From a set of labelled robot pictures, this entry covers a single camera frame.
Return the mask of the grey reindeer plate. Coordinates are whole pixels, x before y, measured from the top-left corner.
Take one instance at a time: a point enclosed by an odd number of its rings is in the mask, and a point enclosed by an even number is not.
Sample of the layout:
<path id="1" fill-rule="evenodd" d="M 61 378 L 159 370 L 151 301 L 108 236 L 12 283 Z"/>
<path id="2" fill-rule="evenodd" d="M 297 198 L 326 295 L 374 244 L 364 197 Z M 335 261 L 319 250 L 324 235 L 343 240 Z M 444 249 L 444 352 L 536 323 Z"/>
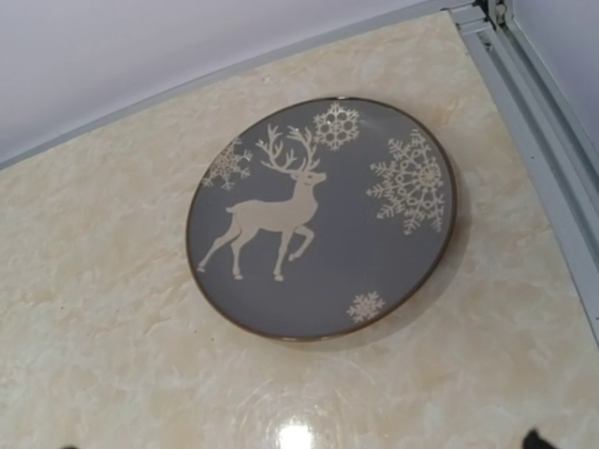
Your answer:
<path id="1" fill-rule="evenodd" d="M 311 99 L 250 125 L 211 160 L 188 211 L 187 261 L 234 326 L 329 340 L 422 288 L 446 255 L 458 199 L 448 151 L 412 114 Z"/>

